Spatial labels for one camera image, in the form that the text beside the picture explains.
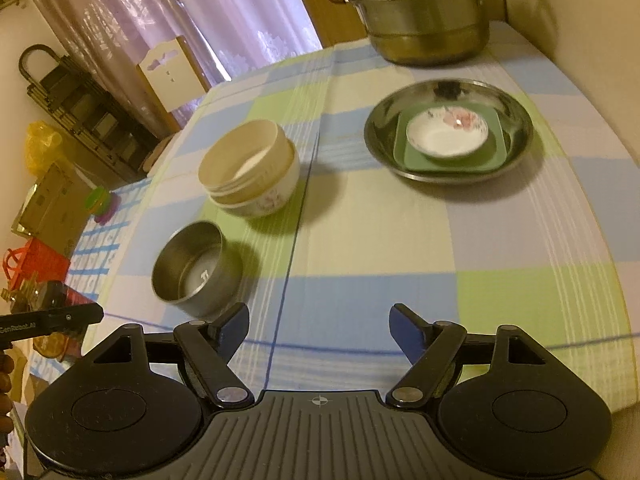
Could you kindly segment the left hand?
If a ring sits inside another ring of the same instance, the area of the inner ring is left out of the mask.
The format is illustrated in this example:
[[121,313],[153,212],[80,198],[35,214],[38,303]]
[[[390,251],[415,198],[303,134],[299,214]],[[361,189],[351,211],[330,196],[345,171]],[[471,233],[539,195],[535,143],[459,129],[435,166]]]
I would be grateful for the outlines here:
[[0,430],[2,434],[9,434],[13,428],[12,419],[9,412],[12,410],[13,402],[9,398],[12,388],[10,374],[14,370],[14,362],[10,356],[1,353],[0,358]]

